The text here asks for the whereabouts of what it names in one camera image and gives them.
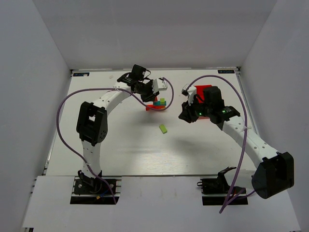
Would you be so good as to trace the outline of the teal long block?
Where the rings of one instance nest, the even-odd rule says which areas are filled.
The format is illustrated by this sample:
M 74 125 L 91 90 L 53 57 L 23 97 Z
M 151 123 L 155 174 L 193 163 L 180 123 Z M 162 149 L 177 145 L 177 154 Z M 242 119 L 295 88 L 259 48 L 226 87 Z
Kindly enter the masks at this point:
M 167 105 L 167 102 L 166 101 L 156 101 L 156 102 L 153 102 L 153 105 L 154 106 L 166 106 Z

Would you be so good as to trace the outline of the red long block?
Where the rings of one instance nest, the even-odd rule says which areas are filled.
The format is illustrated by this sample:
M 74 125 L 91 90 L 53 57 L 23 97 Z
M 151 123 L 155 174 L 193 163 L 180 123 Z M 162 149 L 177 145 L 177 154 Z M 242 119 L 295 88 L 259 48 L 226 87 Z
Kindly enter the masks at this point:
M 148 105 L 146 105 L 146 106 L 145 106 L 145 109 L 146 109 L 146 111 L 149 111 L 149 110 L 154 110 L 154 111 L 156 111 L 156 110 L 157 110 L 156 106 L 153 105 L 153 104 L 148 104 Z

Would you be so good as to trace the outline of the red plastic tray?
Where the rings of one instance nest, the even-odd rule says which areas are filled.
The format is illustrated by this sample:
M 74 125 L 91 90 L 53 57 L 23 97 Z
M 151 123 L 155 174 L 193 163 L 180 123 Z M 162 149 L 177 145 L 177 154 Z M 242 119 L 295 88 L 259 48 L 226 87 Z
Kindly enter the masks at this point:
M 194 96 L 194 100 L 204 102 L 206 106 L 208 106 L 207 101 L 209 97 L 205 97 L 204 93 L 206 92 L 206 90 L 209 90 L 212 85 L 196 85 L 195 87 L 197 88 L 197 94 Z

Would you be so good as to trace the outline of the light green long block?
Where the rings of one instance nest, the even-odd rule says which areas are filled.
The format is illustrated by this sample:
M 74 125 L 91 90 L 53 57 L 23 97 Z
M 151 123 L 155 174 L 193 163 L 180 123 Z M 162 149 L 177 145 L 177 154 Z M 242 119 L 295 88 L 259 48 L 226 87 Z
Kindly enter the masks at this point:
M 159 129 L 161 130 L 161 132 L 163 134 L 168 132 L 168 130 L 167 130 L 167 128 L 166 128 L 166 126 L 164 124 L 159 125 Z

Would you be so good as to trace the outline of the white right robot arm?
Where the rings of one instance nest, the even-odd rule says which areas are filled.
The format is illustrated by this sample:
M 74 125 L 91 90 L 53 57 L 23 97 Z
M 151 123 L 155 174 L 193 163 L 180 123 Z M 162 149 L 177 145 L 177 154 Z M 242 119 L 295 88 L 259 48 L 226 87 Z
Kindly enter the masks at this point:
M 237 186 L 253 189 L 263 199 L 294 186 L 293 156 L 288 152 L 280 153 L 246 127 L 240 113 L 234 107 L 225 105 L 217 86 L 204 88 L 202 97 L 195 86 L 184 87 L 182 94 L 188 99 L 182 103 L 179 119 L 193 123 L 200 117 L 208 117 L 239 146 L 245 147 L 245 153 L 256 170 L 241 170 Z

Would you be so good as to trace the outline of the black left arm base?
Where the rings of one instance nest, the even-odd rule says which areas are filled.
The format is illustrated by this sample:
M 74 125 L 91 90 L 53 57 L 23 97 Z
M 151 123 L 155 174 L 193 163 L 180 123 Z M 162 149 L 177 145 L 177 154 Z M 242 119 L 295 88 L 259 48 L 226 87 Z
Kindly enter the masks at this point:
M 74 178 L 70 204 L 72 205 L 114 205 L 118 202 L 121 192 L 121 178 L 107 178 L 106 181 L 110 185 L 114 193 L 105 183 L 99 184 L 98 187 L 92 189 L 85 184 L 79 177 Z

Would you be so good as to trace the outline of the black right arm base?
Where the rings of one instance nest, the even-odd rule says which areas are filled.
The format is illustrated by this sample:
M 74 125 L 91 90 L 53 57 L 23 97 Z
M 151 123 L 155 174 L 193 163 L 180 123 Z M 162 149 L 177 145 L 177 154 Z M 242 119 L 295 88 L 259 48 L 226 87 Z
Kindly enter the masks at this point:
M 225 179 L 225 174 L 230 172 L 236 167 L 227 167 L 221 170 L 215 177 L 204 177 L 197 182 L 197 186 L 201 188 L 202 204 L 203 206 L 220 206 L 223 205 L 230 185 Z M 234 197 L 241 191 L 242 187 L 234 186 L 230 198 Z M 248 205 L 246 190 L 244 190 L 238 198 L 236 198 L 230 205 Z

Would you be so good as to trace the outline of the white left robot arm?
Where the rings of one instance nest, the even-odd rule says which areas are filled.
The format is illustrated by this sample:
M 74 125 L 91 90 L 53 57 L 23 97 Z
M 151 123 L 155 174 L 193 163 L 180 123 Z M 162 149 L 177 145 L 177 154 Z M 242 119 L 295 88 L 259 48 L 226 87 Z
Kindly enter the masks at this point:
M 83 158 L 86 162 L 79 174 L 81 179 L 94 180 L 102 176 L 100 167 L 100 145 L 108 132 L 108 115 L 131 94 L 139 94 L 142 102 L 152 102 L 161 90 L 167 89 L 167 83 L 160 78 L 148 79 L 144 83 L 147 69 L 134 65 L 131 72 L 119 77 L 102 97 L 93 102 L 83 102 L 78 116 L 76 130 L 83 146 Z

